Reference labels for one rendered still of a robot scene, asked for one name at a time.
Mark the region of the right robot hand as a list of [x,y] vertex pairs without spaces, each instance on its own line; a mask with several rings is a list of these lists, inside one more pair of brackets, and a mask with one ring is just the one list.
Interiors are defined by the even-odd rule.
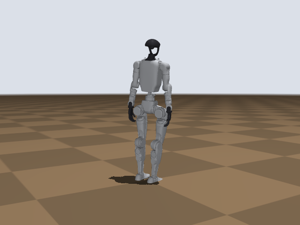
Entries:
[[169,106],[167,107],[167,111],[166,112],[168,113],[168,118],[166,120],[167,124],[165,124],[164,127],[167,127],[169,125],[170,120],[171,120],[171,113],[172,113],[172,111],[171,111],[171,108]]

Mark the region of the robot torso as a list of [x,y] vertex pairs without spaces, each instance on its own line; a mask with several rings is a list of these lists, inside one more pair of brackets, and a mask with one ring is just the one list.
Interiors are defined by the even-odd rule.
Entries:
[[159,92],[162,83],[162,71],[159,69],[159,62],[162,62],[159,58],[153,61],[143,59],[139,64],[139,84],[142,91],[148,92],[145,100],[142,100],[141,103],[143,113],[155,114],[154,106],[158,105],[158,101],[155,100],[156,94],[152,94],[152,92]]

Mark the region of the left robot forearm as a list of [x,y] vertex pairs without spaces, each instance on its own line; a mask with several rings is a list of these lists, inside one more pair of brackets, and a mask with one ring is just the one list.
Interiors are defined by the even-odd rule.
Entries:
[[130,87],[130,94],[129,94],[129,102],[132,102],[132,106],[135,105],[135,97],[136,97],[137,90],[132,88],[132,83]]

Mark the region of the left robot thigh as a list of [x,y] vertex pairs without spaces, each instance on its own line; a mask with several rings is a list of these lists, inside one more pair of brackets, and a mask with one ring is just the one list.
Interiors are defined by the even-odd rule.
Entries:
[[138,148],[142,148],[146,144],[146,134],[147,134],[147,113],[142,112],[141,110],[142,105],[137,105],[133,112],[137,116],[136,124],[137,124],[137,131],[138,131],[138,138],[136,140],[136,146]]

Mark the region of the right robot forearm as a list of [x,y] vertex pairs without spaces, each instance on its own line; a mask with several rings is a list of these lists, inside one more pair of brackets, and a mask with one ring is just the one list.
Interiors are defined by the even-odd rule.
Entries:
[[171,95],[172,95],[172,86],[171,84],[168,85],[168,89],[167,89],[167,92],[164,93],[164,96],[165,96],[165,105],[166,105],[166,110],[167,110],[167,107],[169,106],[172,110],[172,98],[171,98]]

